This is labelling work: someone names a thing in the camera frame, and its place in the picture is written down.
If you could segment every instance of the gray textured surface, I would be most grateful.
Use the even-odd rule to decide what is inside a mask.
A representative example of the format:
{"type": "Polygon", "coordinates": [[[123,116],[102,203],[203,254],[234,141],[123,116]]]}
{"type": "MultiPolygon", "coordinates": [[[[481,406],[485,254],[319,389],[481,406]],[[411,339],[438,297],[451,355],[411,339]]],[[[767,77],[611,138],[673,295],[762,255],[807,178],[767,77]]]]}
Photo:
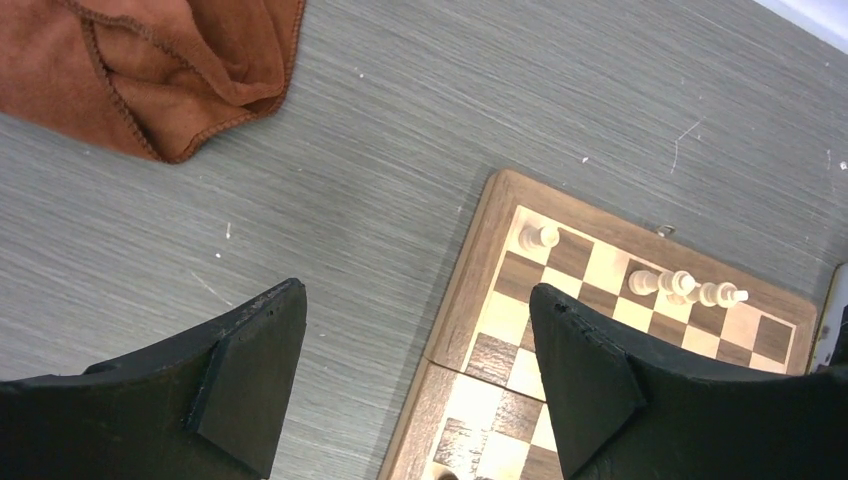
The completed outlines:
{"type": "Polygon", "coordinates": [[[374,478],[505,166],[821,301],[848,253],[848,57],[750,1],[507,3],[311,0],[282,112],[180,167],[0,117],[0,378],[229,309],[202,282],[238,304],[297,276],[275,478],[374,478]]]}

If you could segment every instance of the white chess piece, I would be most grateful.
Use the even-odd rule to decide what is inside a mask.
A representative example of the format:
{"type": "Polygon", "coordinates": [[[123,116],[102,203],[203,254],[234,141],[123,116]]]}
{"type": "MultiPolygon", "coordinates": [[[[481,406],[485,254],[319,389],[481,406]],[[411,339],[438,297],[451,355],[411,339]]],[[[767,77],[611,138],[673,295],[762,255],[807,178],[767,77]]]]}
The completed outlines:
{"type": "Polygon", "coordinates": [[[731,308],[739,302],[748,300],[748,291],[739,290],[736,285],[730,282],[718,284],[716,290],[716,303],[722,308],[731,308]]]}
{"type": "Polygon", "coordinates": [[[704,283],[695,292],[698,293],[698,301],[701,305],[714,307],[718,304],[718,285],[715,283],[704,283]]]}
{"type": "Polygon", "coordinates": [[[665,295],[688,295],[697,285],[695,277],[685,270],[663,272],[659,275],[648,270],[637,270],[627,280],[630,291],[636,295],[650,295],[659,291],[665,295]]]}
{"type": "Polygon", "coordinates": [[[538,248],[553,248],[559,243],[559,229],[546,225],[544,227],[527,227],[518,236],[518,244],[525,250],[538,248]]]}

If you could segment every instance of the brown towel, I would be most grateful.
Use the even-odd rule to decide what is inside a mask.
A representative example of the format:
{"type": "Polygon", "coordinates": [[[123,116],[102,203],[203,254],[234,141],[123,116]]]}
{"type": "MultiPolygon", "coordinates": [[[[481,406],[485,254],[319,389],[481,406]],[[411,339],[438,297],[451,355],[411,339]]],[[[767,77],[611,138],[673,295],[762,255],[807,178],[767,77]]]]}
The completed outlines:
{"type": "Polygon", "coordinates": [[[169,163],[285,99],[305,0],[0,0],[0,111],[169,163]]]}

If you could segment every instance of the wooden chessboard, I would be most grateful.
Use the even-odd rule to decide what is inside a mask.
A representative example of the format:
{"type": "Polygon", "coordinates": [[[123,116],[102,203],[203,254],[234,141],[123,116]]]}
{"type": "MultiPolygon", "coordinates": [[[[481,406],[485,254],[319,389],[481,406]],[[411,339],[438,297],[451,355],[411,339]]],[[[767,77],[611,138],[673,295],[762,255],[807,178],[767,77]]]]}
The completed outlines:
{"type": "Polygon", "coordinates": [[[483,192],[379,479],[560,478],[529,322],[538,283],[710,358],[807,369],[817,318],[808,301],[504,170],[483,192]],[[520,232],[545,225],[558,228],[556,246],[521,247],[520,232]],[[729,281],[750,298],[723,309],[634,295],[627,277],[643,269],[729,281]]]}

